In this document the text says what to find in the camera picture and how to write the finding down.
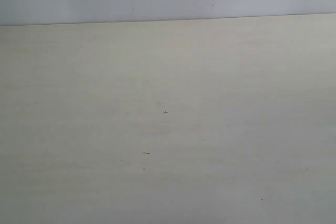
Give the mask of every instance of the light wood grain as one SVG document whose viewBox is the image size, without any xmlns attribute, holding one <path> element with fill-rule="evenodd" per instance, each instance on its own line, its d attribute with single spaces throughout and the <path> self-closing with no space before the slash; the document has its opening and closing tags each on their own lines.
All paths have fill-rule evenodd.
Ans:
<svg viewBox="0 0 336 224">
<path fill-rule="evenodd" d="M 334 224 L 336 15 L 0 27 L 0 175 L 2 223 Z"/>
</svg>

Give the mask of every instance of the wooden table surface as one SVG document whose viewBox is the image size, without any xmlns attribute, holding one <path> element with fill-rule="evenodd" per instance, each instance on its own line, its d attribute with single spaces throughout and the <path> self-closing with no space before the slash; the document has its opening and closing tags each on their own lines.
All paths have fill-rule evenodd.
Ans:
<svg viewBox="0 0 336 224">
<path fill-rule="evenodd" d="M 335 14 L 0 27 L 1 223 L 335 210 Z"/>
</svg>

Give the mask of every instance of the pale tabletop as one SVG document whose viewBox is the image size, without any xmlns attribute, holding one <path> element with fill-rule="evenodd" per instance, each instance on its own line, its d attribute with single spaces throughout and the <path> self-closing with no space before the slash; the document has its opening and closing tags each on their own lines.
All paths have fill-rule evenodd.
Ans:
<svg viewBox="0 0 336 224">
<path fill-rule="evenodd" d="M 336 15 L 0 27 L 1 223 L 335 224 Z"/>
</svg>

